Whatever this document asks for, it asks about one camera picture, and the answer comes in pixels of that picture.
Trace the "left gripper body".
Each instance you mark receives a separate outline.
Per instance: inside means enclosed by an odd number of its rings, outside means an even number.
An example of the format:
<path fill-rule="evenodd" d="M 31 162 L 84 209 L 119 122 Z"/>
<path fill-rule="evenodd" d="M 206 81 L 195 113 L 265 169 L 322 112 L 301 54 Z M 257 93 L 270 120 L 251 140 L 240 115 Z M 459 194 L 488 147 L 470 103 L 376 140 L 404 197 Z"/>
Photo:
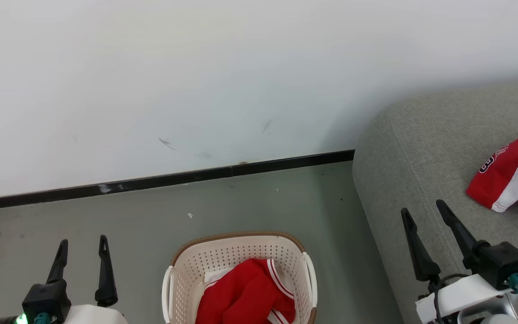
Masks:
<path fill-rule="evenodd" d="M 79 305 L 70 308 L 64 324 L 127 324 L 121 312 L 94 305 Z"/>

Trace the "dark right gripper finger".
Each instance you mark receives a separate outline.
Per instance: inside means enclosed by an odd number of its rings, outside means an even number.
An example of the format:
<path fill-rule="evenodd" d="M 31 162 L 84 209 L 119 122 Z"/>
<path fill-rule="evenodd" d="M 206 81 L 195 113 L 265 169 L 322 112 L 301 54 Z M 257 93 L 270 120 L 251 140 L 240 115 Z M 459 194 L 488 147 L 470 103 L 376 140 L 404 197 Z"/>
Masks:
<path fill-rule="evenodd" d="M 439 281 L 439 275 L 441 273 L 440 267 L 430 258 L 429 253 L 417 233 L 415 220 L 407 208 L 401 209 L 401 218 L 416 280 L 420 282 Z"/>
<path fill-rule="evenodd" d="M 486 248 L 489 243 L 485 240 L 476 240 L 475 237 L 464 226 L 462 221 L 456 217 L 454 212 L 442 199 L 436 200 L 436 206 L 443 222 L 451 229 L 453 236 L 459 246 L 459 250 L 463 256 L 463 266 L 467 270 L 479 270 L 481 260 L 478 250 Z"/>

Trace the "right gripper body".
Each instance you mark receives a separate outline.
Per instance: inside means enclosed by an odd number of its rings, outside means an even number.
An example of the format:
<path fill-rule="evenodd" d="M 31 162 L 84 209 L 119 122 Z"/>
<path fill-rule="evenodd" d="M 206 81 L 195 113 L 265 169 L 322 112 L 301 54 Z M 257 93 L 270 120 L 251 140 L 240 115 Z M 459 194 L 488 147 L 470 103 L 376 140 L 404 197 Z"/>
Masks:
<path fill-rule="evenodd" d="M 511 289 L 496 290 L 480 275 L 469 275 L 431 293 L 416 302 L 416 312 L 422 324 L 433 324 L 436 311 L 441 317 L 450 316 L 457 323 L 466 324 L 466 318 L 488 312 L 483 324 L 516 324 L 518 315 L 514 304 L 518 295 Z"/>

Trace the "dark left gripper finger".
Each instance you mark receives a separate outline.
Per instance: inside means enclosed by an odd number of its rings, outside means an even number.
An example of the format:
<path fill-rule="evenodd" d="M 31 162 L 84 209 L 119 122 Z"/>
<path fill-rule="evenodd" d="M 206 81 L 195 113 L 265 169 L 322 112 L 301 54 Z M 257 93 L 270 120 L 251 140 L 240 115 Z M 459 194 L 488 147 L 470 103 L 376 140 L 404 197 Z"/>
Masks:
<path fill-rule="evenodd" d="M 56 256 L 52 263 L 46 284 L 52 284 L 63 279 L 64 268 L 67 265 L 68 256 L 68 240 L 64 239 L 60 242 Z"/>
<path fill-rule="evenodd" d="M 112 259 L 109 250 L 107 236 L 102 234 L 99 238 L 99 285 L 95 291 L 95 301 L 98 307 L 111 307 L 118 302 Z"/>

